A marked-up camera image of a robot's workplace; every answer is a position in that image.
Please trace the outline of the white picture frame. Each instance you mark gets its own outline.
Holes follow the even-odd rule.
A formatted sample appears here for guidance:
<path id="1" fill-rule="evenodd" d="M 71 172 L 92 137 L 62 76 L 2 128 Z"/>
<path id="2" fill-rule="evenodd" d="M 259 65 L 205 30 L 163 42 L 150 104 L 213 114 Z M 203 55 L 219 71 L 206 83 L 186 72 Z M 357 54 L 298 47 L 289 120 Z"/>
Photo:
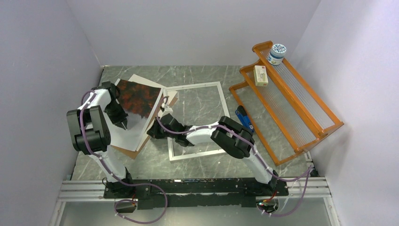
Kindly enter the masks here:
<path id="1" fill-rule="evenodd" d="M 222 116 L 230 116 L 218 81 L 167 87 L 163 94 L 169 97 L 172 115 L 183 125 L 208 125 Z M 182 147 L 172 138 L 168 138 L 168 152 L 171 162 L 226 154 L 213 142 Z"/>

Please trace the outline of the red and white photo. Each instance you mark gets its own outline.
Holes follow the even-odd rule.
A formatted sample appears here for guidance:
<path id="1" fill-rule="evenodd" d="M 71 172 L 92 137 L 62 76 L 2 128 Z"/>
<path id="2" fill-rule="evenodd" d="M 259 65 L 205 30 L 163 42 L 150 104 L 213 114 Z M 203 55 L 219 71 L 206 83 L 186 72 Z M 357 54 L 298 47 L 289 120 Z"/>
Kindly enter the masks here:
<path id="1" fill-rule="evenodd" d="M 118 101 L 128 116 L 126 129 L 109 122 L 111 145 L 136 151 L 162 97 L 162 88 L 121 79 L 116 86 L 120 90 Z"/>

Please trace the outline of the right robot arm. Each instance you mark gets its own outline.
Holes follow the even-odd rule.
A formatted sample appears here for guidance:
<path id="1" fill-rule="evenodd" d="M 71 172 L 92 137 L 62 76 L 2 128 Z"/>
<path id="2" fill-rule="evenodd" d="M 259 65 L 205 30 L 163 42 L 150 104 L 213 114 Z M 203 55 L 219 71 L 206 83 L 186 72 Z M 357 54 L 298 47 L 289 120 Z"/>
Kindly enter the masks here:
<path id="1" fill-rule="evenodd" d="M 154 120 L 147 135 L 154 139 L 171 138 L 183 147 L 214 142 L 228 155 L 245 163 L 259 182 L 262 194 L 271 195 L 277 189 L 278 174 L 258 152 L 253 133 L 228 116 L 209 125 L 194 126 L 183 125 L 167 113 Z"/>

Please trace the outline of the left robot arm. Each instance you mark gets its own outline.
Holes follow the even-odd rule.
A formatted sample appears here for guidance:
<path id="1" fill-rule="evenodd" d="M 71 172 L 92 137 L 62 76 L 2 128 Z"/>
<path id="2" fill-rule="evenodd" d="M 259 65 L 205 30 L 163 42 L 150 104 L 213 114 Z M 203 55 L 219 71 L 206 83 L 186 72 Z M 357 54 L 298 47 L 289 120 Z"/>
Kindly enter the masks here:
<path id="1" fill-rule="evenodd" d="M 107 81 L 86 92 L 78 109 L 67 112 L 67 122 L 74 149 L 92 158 L 105 173 L 105 190 L 112 195 L 128 198 L 135 185 L 127 168 L 112 150 L 111 133 L 106 118 L 114 126 L 127 128 L 127 113 L 118 102 L 120 91 Z"/>

